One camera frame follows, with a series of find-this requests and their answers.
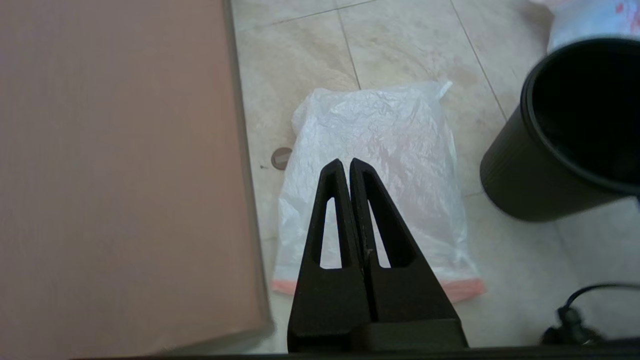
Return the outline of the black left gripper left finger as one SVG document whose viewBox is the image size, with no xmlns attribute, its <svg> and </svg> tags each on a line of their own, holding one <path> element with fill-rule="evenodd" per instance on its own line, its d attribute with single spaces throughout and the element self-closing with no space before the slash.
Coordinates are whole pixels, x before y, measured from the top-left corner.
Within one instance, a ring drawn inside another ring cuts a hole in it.
<svg viewBox="0 0 640 360">
<path fill-rule="evenodd" d="M 334 200 L 340 268 L 322 268 L 329 200 Z M 371 321 L 358 230 L 343 163 L 325 165 L 318 178 L 301 267 L 287 327 L 289 353 L 354 353 L 353 332 Z"/>
</svg>

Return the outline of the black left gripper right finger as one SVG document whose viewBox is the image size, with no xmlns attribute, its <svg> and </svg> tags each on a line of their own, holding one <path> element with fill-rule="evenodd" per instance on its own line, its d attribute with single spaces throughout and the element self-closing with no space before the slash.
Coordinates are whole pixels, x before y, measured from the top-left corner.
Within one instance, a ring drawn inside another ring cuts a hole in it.
<svg viewBox="0 0 640 360">
<path fill-rule="evenodd" d="M 358 158 L 350 162 L 350 202 L 374 321 L 459 323 L 377 171 Z"/>
</svg>

